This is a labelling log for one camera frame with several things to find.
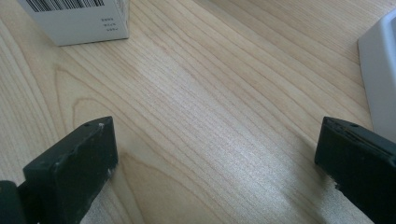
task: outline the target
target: wooden table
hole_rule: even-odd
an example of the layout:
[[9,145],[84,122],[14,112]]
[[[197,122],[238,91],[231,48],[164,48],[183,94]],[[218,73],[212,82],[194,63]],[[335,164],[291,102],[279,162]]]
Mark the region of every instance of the wooden table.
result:
[[371,223],[313,162],[372,129],[357,39],[393,0],[132,0],[126,40],[56,47],[0,1],[0,179],[90,119],[120,164],[82,223]]

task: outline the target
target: white object edge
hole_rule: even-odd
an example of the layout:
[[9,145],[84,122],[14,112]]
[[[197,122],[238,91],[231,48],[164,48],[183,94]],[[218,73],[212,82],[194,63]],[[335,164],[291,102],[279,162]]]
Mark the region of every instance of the white object edge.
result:
[[359,54],[374,131],[396,143],[396,9],[359,39]]
[[[45,10],[43,7],[37,7],[41,9],[39,11],[35,11],[32,5],[40,6],[39,3],[49,4],[61,2],[75,6],[80,0],[18,1],[23,9],[35,22],[37,22],[44,33],[46,33],[57,46],[84,44],[129,37],[128,0],[103,0],[101,6],[78,8],[63,7],[59,10]],[[83,2],[94,5],[92,0],[84,0]]]

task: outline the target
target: light wood surface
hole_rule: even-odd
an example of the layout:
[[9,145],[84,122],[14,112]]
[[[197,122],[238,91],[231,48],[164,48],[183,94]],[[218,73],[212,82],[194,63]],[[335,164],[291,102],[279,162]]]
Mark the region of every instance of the light wood surface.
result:
[[59,48],[0,1],[0,179],[110,115],[120,164],[82,223],[371,223],[313,159],[324,116],[372,129],[357,39],[395,7],[132,0],[129,39]]

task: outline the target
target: white product box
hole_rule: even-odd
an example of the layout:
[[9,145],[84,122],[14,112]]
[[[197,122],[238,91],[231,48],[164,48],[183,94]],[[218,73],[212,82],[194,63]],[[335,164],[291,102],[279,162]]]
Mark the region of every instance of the white product box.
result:
[[396,9],[359,39],[374,131],[396,143]]
[[128,0],[18,0],[58,46],[129,37]]

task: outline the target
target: barcode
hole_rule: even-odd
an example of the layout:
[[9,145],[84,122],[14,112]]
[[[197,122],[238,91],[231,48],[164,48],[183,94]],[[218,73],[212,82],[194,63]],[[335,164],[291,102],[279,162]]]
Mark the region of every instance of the barcode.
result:
[[103,0],[26,0],[35,12],[56,11],[82,7],[101,7]]

